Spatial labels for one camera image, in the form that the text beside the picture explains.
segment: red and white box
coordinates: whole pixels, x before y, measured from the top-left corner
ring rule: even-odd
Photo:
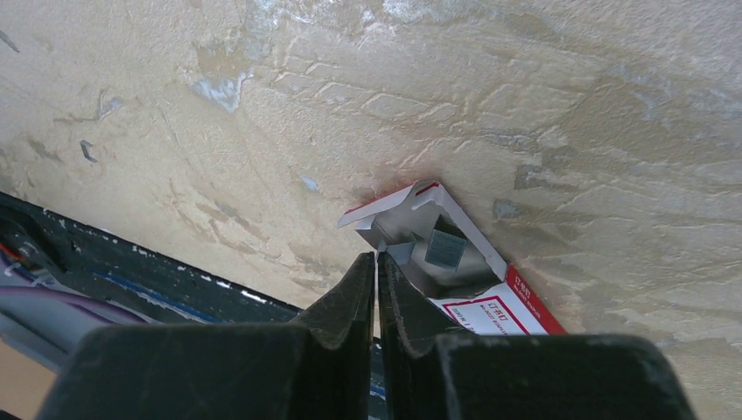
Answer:
[[[418,181],[348,210],[338,228],[351,223],[377,251],[389,252],[435,306],[469,330],[482,335],[566,333],[436,180]],[[450,227],[452,240],[441,246],[437,238],[447,236],[440,234],[443,226]],[[443,264],[431,259],[434,248],[455,255]]]

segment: white cardboard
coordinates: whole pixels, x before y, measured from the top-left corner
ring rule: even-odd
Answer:
[[[415,194],[415,198],[407,200],[411,194]],[[473,298],[429,298],[443,313],[478,334],[565,333],[517,269],[505,262],[500,253],[464,213],[461,206],[436,180],[418,181],[364,206],[349,210],[338,221],[338,227],[342,228],[356,222],[356,231],[367,242],[377,248],[386,247],[384,241],[371,239],[377,236],[373,232],[374,220],[377,215],[401,206],[405,202],[412,210],[417,210],[430,202],[442,207],[453,223],[484,256],[492,272],[503,281]]]

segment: red border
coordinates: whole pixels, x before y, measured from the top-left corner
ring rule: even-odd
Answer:
[[[434,183],[432,183],[432,184],[430,184],[430,185],[426,186],[426,187],[425,187],[425,188],[423,188],[422,190],[420,190],[420,191],[418,191],[418,192],[415,192],[415,197],[417,197],[418,195],[420,195],[420,194],[422,194],[422,193],[424,193],[424,192],[426,192],[426,191],[430,190],[431,188],[435,188],[435,187],[437,187],[437,186],[440,186],[440,183],[439,183],[439,182],[434,182]]]
[[[459,324],[461,324],[459,322],[459,320],[456,318],[456,316],[453,315],[453,312],[451,312],[451,310],[448,309],[449,306],[461,306],[461,305],[478,304],[478,303],[481,303],[481,302],[486,302],[488,300],[496,300],[496,301],[498,301],[500,303],[500,305],[505,309],[505,311],[507,311],[507,314],[510,315],[510,318],[512,318],[513,321],[518,325],[518,327],[521,329],[521,331],[523,331],[526,335],[531,335],[531,333],[528,330],[526,330],[526,328],[523,326],[523,324],[521,324],[521,321],[518,320],[518,317],[516,317],[513,314],[513,312],[510,311],[510,308],[508,308],[508,306],[505,304],[505,302],[502,301],[502,299],[500,299],[499,296],[483,297],[482,299],[467,300],[466,302],[454,302],[452,304],[443,304],[443,307],[444,307],[444,309],[446,309],[448,311],[449,315],[451,315],[451,318],[456,319],[456,322],[458,322]]]
[[[551,312],[546,309],[546,305],[538,298],[533,289],[531,289],[531,286],[523,280],[521,273],[512,264],[507,267],[505,283],[507,283],[549,335],[567,333],[562,325],[559,324],[559,321],[554,318],[554,315],[551,315]]]

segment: white paint patch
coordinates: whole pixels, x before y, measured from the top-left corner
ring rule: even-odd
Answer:
[[[675,93],[673,83],[669,77],[655,71],[639,72],[629,68],[626,63],[619,63],[609,68],[608,74],[644,88],[659,89],[668,99],[672,98]]]
[[[497,199],[493,206],[494,216],[497,220],[512,218],[518,215],[518,207],[508,199]]]
[[[641,119],[644,121],[654,121],[659,117],[659,103],[656,98],[644,94],[642,92],[633,92],[633,97],[644,102],[644,112],[641,114]]]
[[[256,296],[256,295],[254,295],[254,294],[252,294],[252,293],[250,293],[250,292],[248,292],[246,290],[243,290],[241,292],[241,294],[245,298],[251,298],[251,299],[253,299],[253,300],[257,301],[257,302],[260,302],[261,304],[264,304],[264,303],[268,302],[267,300],[263,299],[262,297]]]
[[[151,256],[149,252],[145,251],[144,249],[140,249],[137,245],[132,245],[131,250],[133,252],[139,253],[140,256]]]
[[[382,22],[372,22],[368,24],[363,32],[363,39],[360,42],[362,45],[367,41],[389,39],[396,36],[395,27],[392,24],[385,24]]]
[[[98,109],[98,120],[102,120],[110,113],[116,111],[123,106],[123,101],[119,98],[112,98],[110,101],[101,103],[101,107]]]
[[[192,89],[232,114],[240,106],[242,83],[249,77],[252,77],[252,70],[249,73],[240,73],[237,80],[221,79],[214,81],[204,78],[194,83]]]
[[[421,18],[432,18],[442,23],[466,15],[480,6],[470,0],[384,0],[384,11],[389,15],[410,24]]]
[[[20,265],[21,265],[21,263],[20,263],[20,262],[14,262],[13,264],[9,265],[9,266],[8,266],[8,267],[7,267],[6,269],[5,269],[5,271],[4,271],[3,273],[4,273],[4,274],[5,274],[5,275],[6,275],[7,277],[11,277],[11,276],[13,276],[13,274],[14,274],[14,273],[13,273],[13,269],[15,269],[16,267],[20,267]]]
[[[140,298],[146,300],[147,302],[149,302],[149,303],[151,303],[151,304],[153,304],[155,306],[159,306],[161,308],[164,308],[164,309],[169,309],[169,310],[177,313],[178,315],[180,315],[181,317],[183,317],[185,319],[190,319],[190,320],[201,322],[201,323],[206,323],[207,322],[204,319],[201,319],[201,318],[198,318],[196,316],[193,316],[192,314],[190,314],[190,313],[188,313],[186,311],[181,311],[179,308],[176,308],[175,306],[170,306],[168,304],[164,304],[163,302],[155,299],[154,297],[148,295],[147,293],[144,293],[144,292],[141,292],[141,291],[135,291],[135,293],[136,293],[137,296],[139,296]]]
[[[319,191],[319,184],[317,184],[317,181],[307,177],[306,175],[299,175],[299,177],[302,181],[304,181],[306,187],[309,188],[311,191],[314,191],[315,193]]]
[[[335,0],[317,2],[283,2],[278,0],[255,0],[262,13],[257,16],[257,23],[278,27],[280,18],[289,18],[303,24],[317,25],[333,21],[336,17],[331,12]]]
[[[386,398],[386,397],[385,397],[384,395],[381,395],[381,394],[379,394],[378,392],[374,391],[373,389],[371,389],[371,390],[369,391],[369,394],[370,394],[371,396],[378,396],[378,397],[379,397],[379,398],[381,398],[382,400],[384,400],[384,401],[387,401],[387,398]]]

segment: stucco surface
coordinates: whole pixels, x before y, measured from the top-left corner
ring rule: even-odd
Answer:
[[[571,332],[742,417],[742,3],[0,1],[0,189],[306,306],[438,178]],[[92,146],[85,159],[80,141]]]

